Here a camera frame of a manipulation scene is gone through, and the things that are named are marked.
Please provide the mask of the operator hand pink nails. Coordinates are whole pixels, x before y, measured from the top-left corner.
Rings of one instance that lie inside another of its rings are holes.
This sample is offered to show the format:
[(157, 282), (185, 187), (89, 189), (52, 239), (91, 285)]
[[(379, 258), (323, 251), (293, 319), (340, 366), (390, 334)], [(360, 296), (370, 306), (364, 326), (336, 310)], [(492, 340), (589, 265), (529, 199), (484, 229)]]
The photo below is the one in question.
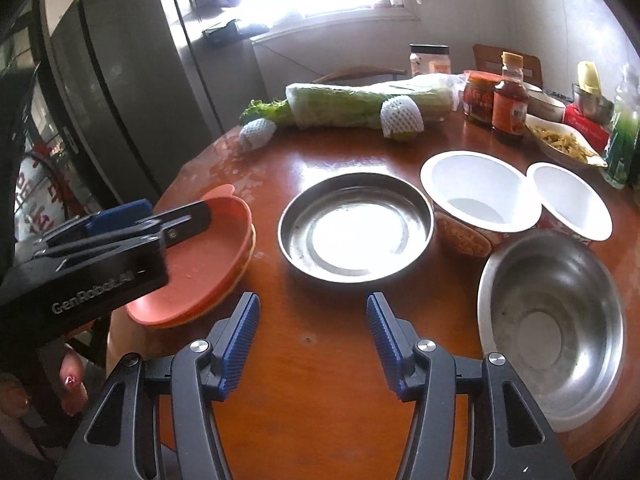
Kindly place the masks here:
[(85, 364), (61, 339), (36, 350), (1, 353), (1, 411), (22, 417), (32, 408), (46, 422), (80, 413), (88, 401)]

